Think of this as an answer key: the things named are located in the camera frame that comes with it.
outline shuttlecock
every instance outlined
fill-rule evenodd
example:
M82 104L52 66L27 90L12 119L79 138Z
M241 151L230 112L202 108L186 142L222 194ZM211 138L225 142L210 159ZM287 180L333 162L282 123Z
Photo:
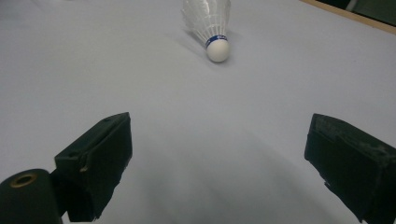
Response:
M210 60L216 63L230 55L226 37L230 6L230 0L183 0L181 11L186 25L205 45Z

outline wooden strip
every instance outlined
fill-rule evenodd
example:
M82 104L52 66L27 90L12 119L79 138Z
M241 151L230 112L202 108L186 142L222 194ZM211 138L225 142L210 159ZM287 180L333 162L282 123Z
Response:
M301 0L301 1L305 2L307 4L310 4L312 6L315 6L315 7L320 7L322 9L325 9L325 10L335 13L337 15L349 18L353 21L358 21L358 22L364 23L366 25L372 26L374 28L377 28L377 29L380 29L380 30L383 30L383 31L386 31L386 32L396 35L396 27L394 27L394 26L387 25L380 21L374 21L367 17L360 16L358 14L343 10L338 7L332 7L330 5L318 2L316 0Z

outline blue stripe on shuttlecock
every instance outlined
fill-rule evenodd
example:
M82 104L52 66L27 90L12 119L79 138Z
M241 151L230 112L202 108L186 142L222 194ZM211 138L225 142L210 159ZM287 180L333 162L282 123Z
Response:
M213 41L218 40L218 39L227 40L227 36L225 36L225 35L214 35L214 36L210 37L206 41L205 47L207 48Z

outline black plastic part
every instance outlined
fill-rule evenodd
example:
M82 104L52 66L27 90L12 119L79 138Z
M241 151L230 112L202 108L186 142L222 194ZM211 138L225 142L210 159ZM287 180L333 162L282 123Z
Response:
M132 157L128 113L102 119L55 157L59 213L72 222L101 216Z
M0 185L1 224L60 224L50 174L27 170L13 175Z
M360 222L396 218L396 149L354 126L314 114L305 158Z

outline white table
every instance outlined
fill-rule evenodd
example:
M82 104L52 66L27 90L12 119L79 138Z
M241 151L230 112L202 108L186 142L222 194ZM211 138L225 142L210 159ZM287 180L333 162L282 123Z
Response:
M300 1L233 1L232 55L214 64L180 9L0 1L0 179L52 171L129 111L134 156L98 224L359 223L304 160L306 134L320 113L396 146L396 36Z

